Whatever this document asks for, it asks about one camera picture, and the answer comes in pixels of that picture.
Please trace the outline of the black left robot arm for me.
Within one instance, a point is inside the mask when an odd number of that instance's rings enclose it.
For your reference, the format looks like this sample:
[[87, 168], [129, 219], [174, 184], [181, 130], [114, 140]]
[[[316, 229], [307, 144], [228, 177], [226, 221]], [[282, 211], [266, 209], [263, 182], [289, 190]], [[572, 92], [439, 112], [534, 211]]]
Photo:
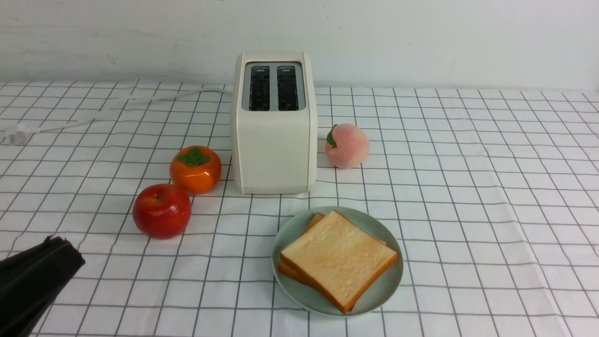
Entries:
[[85, 260], [66, 239], [48, 236], [0, 263], [0, 335], [28, 337]]

